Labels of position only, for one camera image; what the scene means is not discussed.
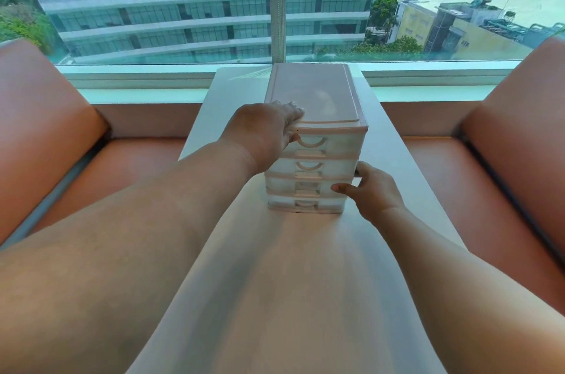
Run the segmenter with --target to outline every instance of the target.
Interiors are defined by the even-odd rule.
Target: person's right arm
[[[332,189],[352,198],[389,245],[449,374],[565,372],[561,314],[420,221],[390,175],[364,162],[358,171],[358,187]]]

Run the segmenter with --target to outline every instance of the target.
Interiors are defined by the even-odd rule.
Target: table
[[[361,72],[360,158],[390,173],[407,207],[463,246]],[[181,157],[265,98],[270,67],[217,71]],[[251,179],[223,215],[130,374],[445,373],[396,260],[347,201],[342,215],[267,208]]]

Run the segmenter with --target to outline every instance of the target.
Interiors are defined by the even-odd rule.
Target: seat backrest
[[[0,243],[108,129],[32,43],[0,45]]]
[[[520,206],[565,253],[565,42],[532,51],[462,130]]]

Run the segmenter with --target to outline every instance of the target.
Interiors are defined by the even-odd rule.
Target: seat cushion
[[[106,145],[34,227],[33,233],[104,197],[155,176],[179,159],[182,138],[115,139]]]
[[[565,276],[467,148],[453,138],[405,138],[463,242],[565,315]]]
[[[0,244],[108,130],[41,51],[0,47]]]
[[[537,225],[565,254],[565,41],[532,51],[462,129]]]

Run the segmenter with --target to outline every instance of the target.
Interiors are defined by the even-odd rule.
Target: window
[[[0,7],[0,42],[19,36],[8,29],[24,17],[33,27],[21,32],[56,63],[208,63],[282,54],[280,44],[271,44],[271,14],[282,7],[271,0],[17,2]],[[565,27],[565,0],[286,0],[285,8],[290,61],[521,59],[547,37],[563,36]],[[477,42],[456,42],[461,34]]]

